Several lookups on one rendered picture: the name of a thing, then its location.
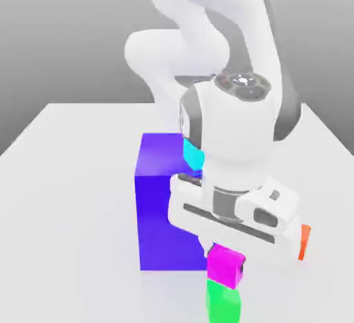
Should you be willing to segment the small magenta cube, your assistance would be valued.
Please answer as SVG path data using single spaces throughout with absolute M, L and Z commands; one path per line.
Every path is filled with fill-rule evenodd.
M 234 290 L 243 278 L 245 261 L 242 253 L 214 244 L 207 254 L 207 278 Z

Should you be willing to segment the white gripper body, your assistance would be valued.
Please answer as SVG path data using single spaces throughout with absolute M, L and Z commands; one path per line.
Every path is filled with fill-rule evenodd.
M 216 214 L 203 196 L 198 178 L 186 174 L 170 180 L 169 222 L 196 235 L 261 261 L 296 261 L 303 250 L 299 196 L 273 178 L 246 192 L 217 188 L 212 199 L 225 208 Z

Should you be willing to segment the large blue box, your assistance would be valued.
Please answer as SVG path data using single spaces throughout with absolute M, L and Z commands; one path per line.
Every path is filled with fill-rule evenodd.
M 172 226 L 167 218 L 170 178 L 179 173 L 201 177 L 183 158 L 183 137 L 179 133 L 143 134 L 135 170 L 141 270 L 206 269 L 197 236 Z

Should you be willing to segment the small cyan cube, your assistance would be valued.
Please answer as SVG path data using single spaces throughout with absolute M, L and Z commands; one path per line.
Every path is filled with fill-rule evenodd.
M 205 162 L 205 154 L 203 151 L 193 146 L 188 139 L 183 139 L 183 158 L 191 169 L 200 171 Z

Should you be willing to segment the small green cube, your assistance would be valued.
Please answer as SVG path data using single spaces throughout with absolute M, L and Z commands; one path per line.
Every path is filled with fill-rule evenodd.
M 237 289 L 207 280 L 206 306 L 209 323 L 239 323 L 241 297 Z

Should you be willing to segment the small orange cube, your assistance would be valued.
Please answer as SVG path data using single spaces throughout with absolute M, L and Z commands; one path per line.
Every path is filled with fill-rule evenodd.
M 301 242 L 300 242 L 300 250 L 298 256 L 298 260 L 300 261 L 304 260 L 307 245 L 308 245 L 308 240 L 310 236 L 310 231 L 311 231 L 311 227 L 309 225 L 306 224 L 301 225 Z

